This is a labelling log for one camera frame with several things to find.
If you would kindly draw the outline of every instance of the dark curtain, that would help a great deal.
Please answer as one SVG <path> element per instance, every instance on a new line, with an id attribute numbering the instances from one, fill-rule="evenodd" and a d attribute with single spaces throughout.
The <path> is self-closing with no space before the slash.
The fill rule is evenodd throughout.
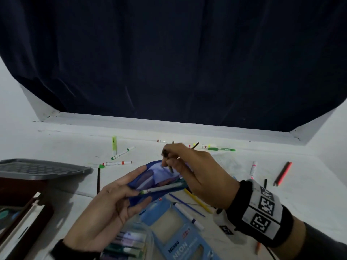
<path id="1" fill-rule="evenodd" d="M 0 55 L 60 111 L 276 131 L 347 97 L 347 0 L 0 0 Z"/>

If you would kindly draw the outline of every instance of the wristband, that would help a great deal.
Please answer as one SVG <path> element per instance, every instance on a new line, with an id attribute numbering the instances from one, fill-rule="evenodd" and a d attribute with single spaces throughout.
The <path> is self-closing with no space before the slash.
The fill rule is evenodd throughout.
<path id="1" fill-rule="evenodd" d="M 82 252 L 73 250 L 63 243 L 63 239 L 59 240 L 50 252 L 51 256 L 55 260 L 68 260 L 68 259 L 83 259 L 83 260 L 94 260 L 98 259 L 100 253 L 98 252 Z"/>
<path id="2" fill-rule="evenodd" d="M 226 212 L 240 232 L 272 248 L 283 244 L 293 228 L 292 214 L 281 205 L 279 197 L 253 179 L 241 181 Z"/>

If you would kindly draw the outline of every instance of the gray plastic tray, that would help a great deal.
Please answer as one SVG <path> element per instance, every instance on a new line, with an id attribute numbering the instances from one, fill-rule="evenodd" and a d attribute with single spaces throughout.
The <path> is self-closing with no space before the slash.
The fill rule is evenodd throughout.
<path id="1" fill-rule="evenodd" d="M 93 172 L 93 169 L 90 167 L 54 161 L 35 159 L 6 159 L 0 161 L 1 178 L 40 180 L 91 172 Z"/>

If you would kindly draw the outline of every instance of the blue pencil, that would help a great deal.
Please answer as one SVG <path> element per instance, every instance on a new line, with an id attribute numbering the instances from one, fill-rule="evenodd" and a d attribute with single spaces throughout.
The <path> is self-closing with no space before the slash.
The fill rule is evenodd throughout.
<path id="1" fill-rule="evenodd" d="M 179 201 L 181 204 L 184 204 L 185 206 L 187 206 L 188 208 L 192 209 L 194 212 L 200 214 L 201 216 L 205 217 L 202 213 L 198 212 L 197 210 L 195 210 L 193 207 L 189 206 L 188 204 L 186 204 L 184 201 L 178 199 L 176 196 L 174 196 L 173 194 L 169 193 L 169 195 L 173 198 L 175 198 L 177 201 Z"/>

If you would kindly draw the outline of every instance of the left hand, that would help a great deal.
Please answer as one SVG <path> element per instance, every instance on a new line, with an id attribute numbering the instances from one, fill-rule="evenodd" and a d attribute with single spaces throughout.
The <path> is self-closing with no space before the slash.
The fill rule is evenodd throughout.
<path id="1" fill-rule="evenodd" d="M 126 184 L 146 169 L 145 165 L 141 166 L 106 185 L 71 227 L 63 243 L 74 250 L 102 252 L 117 236 L 125 222 L 151 202 L 152 198 L 147 197 L 143 202 L 129 207 L 127 199 L 139 192 L 130 189 Z"/>

